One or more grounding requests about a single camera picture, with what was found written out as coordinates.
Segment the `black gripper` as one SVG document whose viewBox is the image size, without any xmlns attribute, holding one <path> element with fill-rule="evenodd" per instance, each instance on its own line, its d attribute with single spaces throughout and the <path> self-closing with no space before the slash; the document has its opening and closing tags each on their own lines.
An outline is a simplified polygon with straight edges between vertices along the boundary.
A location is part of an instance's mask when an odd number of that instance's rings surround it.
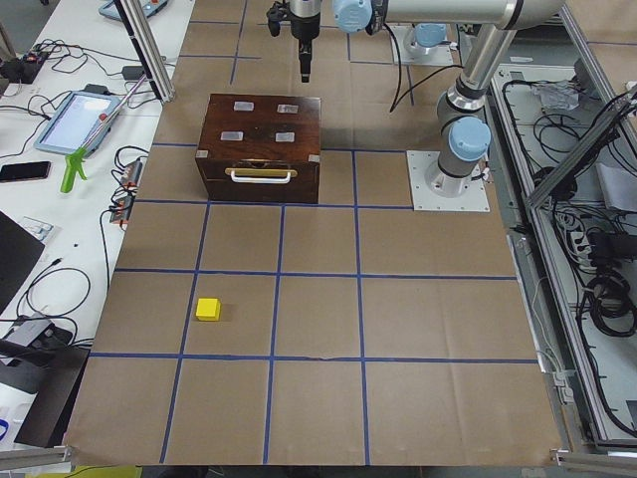
<svg viewBox="0 0 637 478">
<path fill-rule="evenodd" d="M 292 34 L 299 40 L 301 81 L 308 83 L 312 72 L 313 45 L 312 41 L 302 40 L 313 40 L 319 35 L 320 0 L 291 0 L 290 22 Z"/>
</svg>

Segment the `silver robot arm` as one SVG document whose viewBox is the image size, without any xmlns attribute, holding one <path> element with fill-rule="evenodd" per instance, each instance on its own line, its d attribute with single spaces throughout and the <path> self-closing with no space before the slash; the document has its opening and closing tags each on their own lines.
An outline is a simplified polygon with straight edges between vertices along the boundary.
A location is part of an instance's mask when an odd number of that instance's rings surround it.
<svg viewBox="0 0 637 478">
<path fill-rule="evenodd" d="M 481 29 L 462 72 L 437 106 L 443 144 L 425 173 L 428 187 L 443 197 L 462 195 L 491 142 L 477 117 L 486 90 L 519 30 L 537 26 L 563 6 L 561 1 L 334 1 L 332 12 L 345 33 L 373 35 L 387 23 L 479 24 Z"/>
<path fill-rule="evenodd" d="M 448 46 L 447 25 L 444 23 L 413 24 L 407 31 L 403 46 L 414 57 L 431 54 L 441 46 Z"/>
</svg>

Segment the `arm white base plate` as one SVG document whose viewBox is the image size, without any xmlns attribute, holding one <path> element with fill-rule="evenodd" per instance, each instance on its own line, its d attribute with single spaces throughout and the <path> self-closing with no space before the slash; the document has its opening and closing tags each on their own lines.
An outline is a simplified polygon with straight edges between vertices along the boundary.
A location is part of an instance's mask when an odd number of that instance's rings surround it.
<svg viewBox="0 0 637 478">
<path fill-rule="evenodd" d="M 449 66 L 453 64 L 448 28 L 444 23 L 418 23 L 392 27 L 397 44 L 392 43 L 393 63 L 403 65 Z"/>
<path fill-rule="evenodd" d="M 407 150 L 407 168 L 415 211 L 490 211 L 485 181 L 478 164 L 464 178 L 446 175 L 439 167 L 439 151 Z"/>
</svg>

